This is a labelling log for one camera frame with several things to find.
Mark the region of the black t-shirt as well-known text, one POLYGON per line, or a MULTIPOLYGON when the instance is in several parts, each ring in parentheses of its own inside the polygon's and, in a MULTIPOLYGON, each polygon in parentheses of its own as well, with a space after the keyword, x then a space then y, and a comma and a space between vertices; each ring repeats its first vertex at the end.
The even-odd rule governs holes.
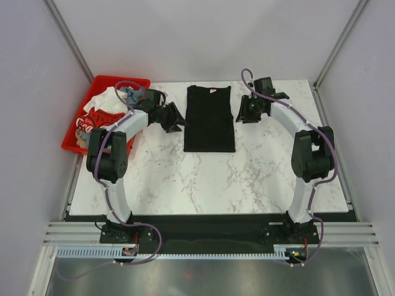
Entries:
POLYGON ((234 153, 231 86, 187 88, 184 152, 234 153))

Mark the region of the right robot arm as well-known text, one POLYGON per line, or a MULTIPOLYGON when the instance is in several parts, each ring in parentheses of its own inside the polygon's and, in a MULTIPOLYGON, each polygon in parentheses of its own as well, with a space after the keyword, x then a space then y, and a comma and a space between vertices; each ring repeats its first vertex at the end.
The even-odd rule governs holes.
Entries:
POLYGON ((298 242, 304 227, 314 219, 312 211, 316 187, 330 183, 338 174, 335 137, 330 126, 314 126, 295 108, 284 92, 276 92, 269 77, 247 82, 250 95, 243 95, 237 122, 258 123, 266 114, 279 122, 293 137, 291 168, 296 176, 291 206, 286 212, 290 223, 283 226, 288 242, 298 242))

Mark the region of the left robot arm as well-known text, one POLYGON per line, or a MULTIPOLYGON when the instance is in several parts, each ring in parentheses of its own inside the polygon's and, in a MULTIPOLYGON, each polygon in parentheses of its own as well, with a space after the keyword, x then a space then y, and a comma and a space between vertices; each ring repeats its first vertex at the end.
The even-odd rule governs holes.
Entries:
POLYGON ((95 128, 91 132, 86 169, 104 192, 107 220, 116 224, 114 236, 121 242, 130 242, 136 232, 123 181, 128 168, 127 144, 131 138, 154 123, 159 124, 166 133, 180 132, 185 119, 174 102, 166 101, 166 95, 162 91, 141 88, 141 98, 129 104, 120 96, 118 88, 114 90, 116 98, 126 105, 128 112, 114 124, 95 128))

